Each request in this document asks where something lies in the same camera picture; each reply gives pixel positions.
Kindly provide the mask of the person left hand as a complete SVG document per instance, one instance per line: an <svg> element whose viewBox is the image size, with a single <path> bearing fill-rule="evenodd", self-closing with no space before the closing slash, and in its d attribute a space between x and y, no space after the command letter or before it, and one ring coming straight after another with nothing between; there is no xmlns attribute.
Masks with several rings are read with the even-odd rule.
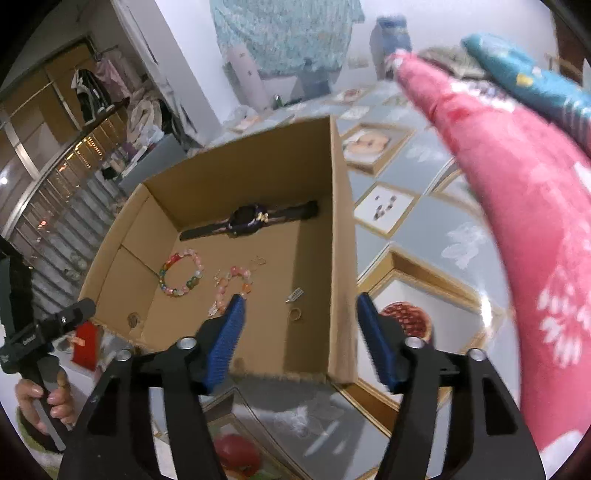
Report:
<svg viewBox="0 0 591 480"><path fill-rule="evenodd" d="M35 400L45 400L51 406L49 416L62 424L72 426L76 421L71 386L63 369L59 370L57 387L51 393L45 394L41 386L31 380L21 379L15 386L15 395L24 419L43 435L48 436L49 432L46 423L34 407Z"/></svg>

